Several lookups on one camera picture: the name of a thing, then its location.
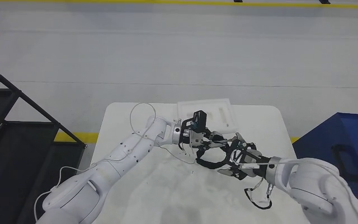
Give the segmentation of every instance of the yellow floor stripe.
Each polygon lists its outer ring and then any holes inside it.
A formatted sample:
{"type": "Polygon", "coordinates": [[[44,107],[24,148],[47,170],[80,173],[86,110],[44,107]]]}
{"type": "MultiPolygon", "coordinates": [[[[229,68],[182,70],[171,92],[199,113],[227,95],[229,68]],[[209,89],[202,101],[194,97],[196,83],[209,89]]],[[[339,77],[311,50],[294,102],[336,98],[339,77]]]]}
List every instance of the yellow floor stripe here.
{"type": "MultiPolygon", "coordinates": [[[[87,133],[87,132],[74,132],[77,138],[86,144],[97,143],[98,133],[87,133]]],[[[298,137],[292,137],[291,142],[297,141],[298,137]]],[[[59,132],[56,135],[55,142],[74,142],[74,140],[64,132],[59,132]]]]}
{"type": "Polygon", "coordinates": [[[301,8],[355,8],[358,4],[320,4],[320,3],[275,3],[275,2],[202,2],[167,0],[0,0],[0,2],[49,2],[49,3],[133,3],[133,4],[192,4],[207,6],[250,6],[250,7],[301,7],[301,8]]]}

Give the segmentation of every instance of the black strap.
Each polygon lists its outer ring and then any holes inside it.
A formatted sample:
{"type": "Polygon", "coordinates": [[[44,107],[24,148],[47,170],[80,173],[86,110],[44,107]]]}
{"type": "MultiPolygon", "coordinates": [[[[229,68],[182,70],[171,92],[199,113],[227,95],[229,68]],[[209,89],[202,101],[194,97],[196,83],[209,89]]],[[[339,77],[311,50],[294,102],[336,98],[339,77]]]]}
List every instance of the black strap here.
{"type": "Polygon", "coordinates": [[[255,202],[253,202],[253,201],[251,201],[251,198],[250,198],[250,196],[248,195],[248,191],[253,191],[253,189],[252,188],[245,188],[244,189],[244,192],[245,192],[245,195],[246,195],[246,197],[250,200],[250,202],[254,205],[254,206],[256,206],[257,208],[259,208],[259,209],[261,209],[261,210],[266,210],[266,209],[270,209],[271,207],[272,207],[272,201],[270,200],[270,204],[267,206],[267,207],[261,207],[261,206],[258,206],[255,202]]]}

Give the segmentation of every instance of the gray floor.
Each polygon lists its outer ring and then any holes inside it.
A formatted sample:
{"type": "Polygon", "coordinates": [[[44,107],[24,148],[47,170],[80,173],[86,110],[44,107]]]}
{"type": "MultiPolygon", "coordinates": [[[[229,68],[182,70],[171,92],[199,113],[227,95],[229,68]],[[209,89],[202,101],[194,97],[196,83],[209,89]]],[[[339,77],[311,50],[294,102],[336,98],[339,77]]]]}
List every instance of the gray floor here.
{"type": "MultiPolygon", "coordinates": [[[[0,73],[74,132],[112,102],[273,105],[300,137],[358,113],[358,11],[0,3],[0,73]]],[[[42,120],[23,103],[11,119],[42,120]]]]}

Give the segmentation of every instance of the wire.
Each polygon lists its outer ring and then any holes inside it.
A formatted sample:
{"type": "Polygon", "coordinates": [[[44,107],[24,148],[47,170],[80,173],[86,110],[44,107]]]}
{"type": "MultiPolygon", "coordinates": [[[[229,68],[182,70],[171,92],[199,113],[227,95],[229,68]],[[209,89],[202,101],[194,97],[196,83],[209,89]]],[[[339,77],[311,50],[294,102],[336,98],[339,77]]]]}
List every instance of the wire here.
{"type": "Polygon", "coordinates": [[[36,221],[36,222],[38,221],[38,219],[37,219],[37,214],[36,214],[36,204],[37,204],[37,201],[38,201],[43,195],[48,194],[48,193],[51,193],[51,190],[49,190],[48,192],[44,192],[44,193],[40,194],[40,196],[38,196],[38,197],[36,198],[36,201],[35,201],[35,204],[34,204],[34,216],[35,216],[35,221],[36,221]]]}
{"type": "Polygon", "coordinates": [[[187,162],[187,161],[184,161],[184,160],[182,160],[181,158],[178,158],[178,157],[176,157],[174,154],[172,154],[167,148],[164,148],[165,150],[167,150],[167,152],[169,152],[170,153],[170,155],[172,155],[174,158],[176,158],[176,159],[178,159],[178,160],[180,160],[180,161],[182,161],[182,162],[185,162],[186,164],[194,164],[195,163],[195,160],[194,160],[194,162],[187,162]]]}
{"type": "MultiPolygon", "coordinates": [[[[140,136],[139,141],[137,141],[137,143],[134,145],[133,148],[135,148],[143,138],[149,139],[149,140],[153,141],[154,143],[156,142],[156,141],[153,140],[153,139],[150,139],[150,138],[148,138],[148,137],[145,137],[145,134],[146,134],[147,131],[151,128],[151,126],[154,124],[154,121],[156,120],[156,118],[157,118],[157,111],[156,111],[156,109],[154,108],[153,105],[151,105],[151,104],[149,104],[149,103],[147,103],[147,102],[140,102],[140,103],[136,104],[135,106],[133,106],[133,108],[132,108],[132,110],[130,111],[130,114],[129,114],[129,124],[130,124],[130,128],[132,129],[133,133],[136,134],[136,135],[138,135],[138,136],[140,136]],[[145,130],[145,132],[143,133],[143,135],[138,134],[138,133],[134,130],[133,124],[132,124],[132,113],[133,113],[134,109],[135,109],[138,105],[140,105],[140,104],[147,104],[147,105],[151,106],[152,109],[153,109],[153,111],[154,111],[154,119],[153,119],[153,122],[150,124],[150,126],[147,128],[147,130],[145,130]]],[[[107,161],[119,162],[119,161],[124,160],[128,155],[129,155],[129,153],[126,154],[125,157],[123,157],[123,158],[121,158],[121,159],[118,159],[118,160],[114,160],[114,159],[111,159],[111,158],[103,158],[103,159],[101,159],[100,161],[107,160],[107,161]]]]}
{"type": "Polygon", "coordinates": [[[252,191],[254,191],[256,188],[258,188],[262,182],[263,182],[263,178],[261,178],[261,180],[252,188],[252,191]]]}
{"type": "MultiPolygon", "coordinates": [[[[316,166],[319,166],[319,167],[323,168],[324,170],[329,172],[332,176],[334,176],[338,180],[338,182],[340,182],[340,184],[344,187],[344,189],[347,191],[349,202],[351,203],[354,212],[358,216],[358,209],[357,209],[356,205],[354,204],[354,202],[352,200],[352,198],[355,197],[353,195],[353,193],[352,193],[352,190],[349,188],[349,186],[345,182],[342,181],[342,178],[339,175],[337,175],[336,173],[334,173],[331,170],[331,168],[326,167],[326,166],[324,166],[322,164],[319,164],[319,163],[316,163],[316,162],[302,161],[300,159],[294,160],[294,161],[288,161],[288,162],[259,162],[256,165],[271,165],[271,164],[272,165],[279,165],[279,164],[313,164],[313,165],[316,165],[316,166]]],[[[237,163],[237,165],[247,165],[247,164],[245,164],[245,163],[237,163]]]]}
{"type": "Polygon", "coordinates": [[[77,171],[79,171],[79,172],[85,172],[85,171],[87,171],[87,170],[89,170],[89,169],[94,168],[95,166],[97,166],[96,163],[92,164],[91,166],[89,166],[89,167],[88,167],[87,169],[85,169],[85,170],[79,170],[79,169],[76,169],[76,168],[73,168],[73,167],[70,167],[70,166],[63,166],[63,167],[61,167],[61,169],[60,169],[60,171],[59,171],[60,174],[59,174],[59,178],[58,178],[58,183],[57,183],[57,185],[54,186],[53,188],[51,188],[51,190],[49,190],[48,192],[44,192],[44,193],[40,194],[40,195],[36,198],[36,201],[35,201],[35,203],[34,203],[34,216],[35,216],[35,221],[36,221],[36,222],[38,221],[37,213],[36,213],[36,204],[37,204],[37,201],[38,201],[43,195],[53,192],[53,191],[60,185],[60,183],[61,183],[61,178],[62,178],[62,170],[63,170],[64,168],[69,168],[69,169],[72,169],[72,170],[77,170],[77,171]]]}
{"type": "MultiPolygon", "coordinates": [[[[132,108],[132,110],[130,111],[130,114],[129,114],[129,124],[130,124],[130,128],[132,129],[133,133],[135,133],[136,135],[140,136],[140,140],[135,144],[135,146],[134,146],[133,148],[135,148],[143,138],[149,139],[149,140],[153,141],[154,144],[157,144],[157,146],[158,146],[159,148],[163,148],[163,149],[165,149],[167,152],[169,152],[170,155],[172,155],[174,158],[176,158],[176,159],[178,159],[178,160],[180,160],[180,161],[182,161],[182,162],[185,162],[186,164],[194,164],[195,161],[194,161],[193,163],[184,161],[184,160],[182,160],[182,159],[176,157],[174,154],[172,154],[167,148],[160,146],[159,143],[156,142],[155,140],[150,139],[150,138],[148,138],[148,137],[145,136],[146,132],[147,132],[147,131],[151,128],[151,126],[154,124],[154,121],[156,120],[156,118],[157,118],[157,111],[156,111],[156,109],[154,108],[154,106],[153,106],[152,104],[149,104],[149,103],[147,103],[147,102],[140,102],[140,103],[136,104],[136,105],[132,108]],[[145,130],[145,132],[143,133],[143,135],[138,134],[137,131],[134,130],[133,124],[132,124],[132,113],[133,113],[134,109],[135,109],[138,105],[140,105],[140,104],[147,104],[147,105],[151,106],[152,109],[153,109],[153,111],[154,111],[154,119],[153,119],[153,122],[150,124],[150,126],[147,128],[147,130],[145,130]]],[[[126,155],[125,157],[119,159],[119,160],[113,160],[113,159],[110,159],[110,158],[104,158],[104,159],[102,159],[102,160],[108,160],[108,161],[118,162],[118,161],[124,160],[124,159],[127,157],[127,155],[126,155]]]]}

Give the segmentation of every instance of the white table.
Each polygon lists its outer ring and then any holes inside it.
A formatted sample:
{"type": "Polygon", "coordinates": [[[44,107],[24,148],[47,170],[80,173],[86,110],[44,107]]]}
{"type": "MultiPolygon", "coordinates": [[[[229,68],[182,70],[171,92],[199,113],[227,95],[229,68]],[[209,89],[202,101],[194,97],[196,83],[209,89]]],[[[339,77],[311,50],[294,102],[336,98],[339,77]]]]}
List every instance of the white table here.
{"type": "MultiPolygon", "coordinates": [[[[129,113],[135,104],[116,102],[107,107],[92,162],[103,158],[130,135],[129,113]]],[[[168,120],[177,116],[176,104],[152,105],[158,115],[168,120]]],[[[295,158],[277,108],[232,107],[239,125],[237,131],[247,142],[254,142],[263,155],[295,158]]],[[[138,106],[133,113],[134,128],[143,128],[152,114],[148,105],[138,106]]],[[[194,159],[189,153],[181,153],[177,146],[167,148],[182,159],[194,159]]],[[[219,161],[224,156],[220,149],[208,152],[204,155],[206,160],[219,161]]],[[[263,211],[251,204],[243,189],[253,187],[259,180],[247,177],[239,181],[198,164],[185,164],[164,149],[155,148],[115,184],[95,223],[308,223],[300,205],[278,189],[271,196],[271,209],[263,211]]],[[[266,188],[264,181],[257,191],[264,195],[266,188]]]]}

